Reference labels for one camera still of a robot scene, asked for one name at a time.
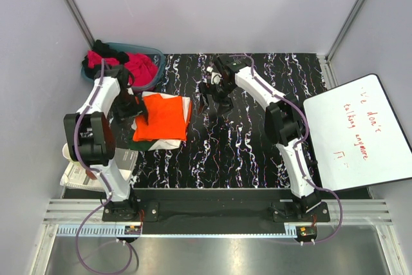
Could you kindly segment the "dark green t-shirt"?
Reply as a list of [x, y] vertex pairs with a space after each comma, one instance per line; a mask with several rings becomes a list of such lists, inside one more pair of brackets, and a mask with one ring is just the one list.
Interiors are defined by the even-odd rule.
[[128, 142], [128, 147], [129, 149], [133, 151], [149, 151], [152, 145], [154, 144], [154, 141], [148, 141], [148, 140], [143, 140], [143, 141], [134, 141], [130, 140]]

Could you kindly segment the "white t-shirt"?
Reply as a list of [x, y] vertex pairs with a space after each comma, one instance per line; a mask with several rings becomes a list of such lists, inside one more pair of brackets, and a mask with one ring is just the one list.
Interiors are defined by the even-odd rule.
[[[154, 94], [155, 92], [150, 92], [150, 91], [145, 91], [142, 93], [142, 97], [145, 97], [146, 95], [151, 95]], [[179, 95], [169, 95], [166, 93], [161, 93], [164, 94], [165, 97], [172, 97], [172, 96], [179, 96]], [[131, 125], [131, 128], [134, 130], [136, 129], [136, 124], [135, 124], [135, 119]], [[154, 141], [154, 144], [152, 145], [152, 147], [150, 148], [149, 151], [154, 151], [157, 149], [176, 149], [178, 147], [180, 147], [180, 144], [184, 141], [180, 141], [180, 140], [152, 140]]]

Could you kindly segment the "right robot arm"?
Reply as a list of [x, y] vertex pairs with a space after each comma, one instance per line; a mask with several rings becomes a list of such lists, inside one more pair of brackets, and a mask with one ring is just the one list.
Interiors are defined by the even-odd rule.
[[304, 161], [302, 143], [308, 137], [308, 124], [297, 102], [276, 90], [257, 72], [254, 60], [248, 55], [220, 55], [206, 69], [199, 84], [200, 106], [203, 111], [213, 100], [217, 114], [228, 113], [233, 107], [230, 94], [241, 88], [264, 110], [265, 135], [279, 150], [290, 181], [292, 201], [278, 214], [307, 221], [321, 204], [319, 191]]

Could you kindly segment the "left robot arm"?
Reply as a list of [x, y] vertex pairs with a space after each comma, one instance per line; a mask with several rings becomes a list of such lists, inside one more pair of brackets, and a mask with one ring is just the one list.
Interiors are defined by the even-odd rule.
[[85, 103], [63, 120], [70, 158], [91, 172], [106, 194], [105, 221], [132, 221], [140, 216], [137, 197], [115, 162], [116, 142], [108, 120], [114, 108], [120, 120], [141, 116], [144, 124], [149, 123], [148, 108], [142, 96], [133, 93], [131, 79], [125, 66], [102, 62]]

